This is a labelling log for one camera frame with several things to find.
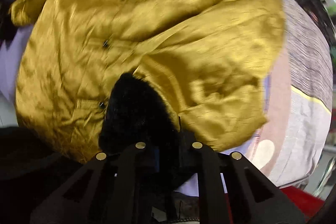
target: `white floor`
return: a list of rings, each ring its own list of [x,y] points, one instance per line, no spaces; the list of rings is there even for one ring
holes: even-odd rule
[[[0,95],[0,127],[17,126],[15,108]]]

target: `yellow jacket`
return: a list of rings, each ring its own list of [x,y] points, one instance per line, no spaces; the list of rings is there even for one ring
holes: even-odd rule
[[[86,162],[111,89],[127,71],[162,96],[178,127],[216,150],[265,123],[262,80],[282,47],[281,0],[17,0],[35,24],[16,87],[18,120]]]

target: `red object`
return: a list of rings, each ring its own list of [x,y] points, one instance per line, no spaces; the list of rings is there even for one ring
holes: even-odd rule
[[[293,186],[282,188],[281,191],[305,214],[312,218],[323,206],[324,201]]]

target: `gold garment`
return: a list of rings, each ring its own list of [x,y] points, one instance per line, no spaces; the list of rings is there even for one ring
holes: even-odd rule
[[[99,151],[99,103],[124,72],[148,81],[174,124],[181,116],[216,150],[266,121],[262,80],[283,43],[281,0],[17,0],[11,16],[35,24],[18,120],[80,162]]]

